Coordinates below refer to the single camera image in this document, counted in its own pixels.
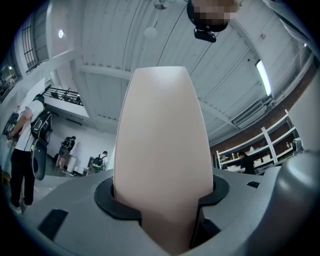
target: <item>ceiling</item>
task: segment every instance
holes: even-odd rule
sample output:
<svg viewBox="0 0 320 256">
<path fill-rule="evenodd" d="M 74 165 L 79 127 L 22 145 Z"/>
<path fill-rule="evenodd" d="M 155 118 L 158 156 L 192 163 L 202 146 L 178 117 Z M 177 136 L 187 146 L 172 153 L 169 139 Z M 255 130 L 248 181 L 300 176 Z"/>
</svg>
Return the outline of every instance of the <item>ceiling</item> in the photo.
<svg viewBox="0 0 320 256">
<path fill-rule="evenodd" d="M 144 36 L 149 27 L 156 29 L 155 39 Z M 258 59 L 266 67 L 273 97 L 301 68 L 295 62 L 297 42 L 258 0 L 241 1 L 236 20 L 216 34 L 216 43 L 195 39 L 183 0 L 163 10 L 152 0 L 87 0 L 81 29 L 83 65 L 108 70 L 86 71 L 83 82 L 75 83 L 91 118 L 119 120 L 136 68 L 185 66 L 211 144 L 240 131 L 232 119 L 266 99 L 255 67 Z M 59 76 L 63 83 L 62 72 Z"/>
</svg>

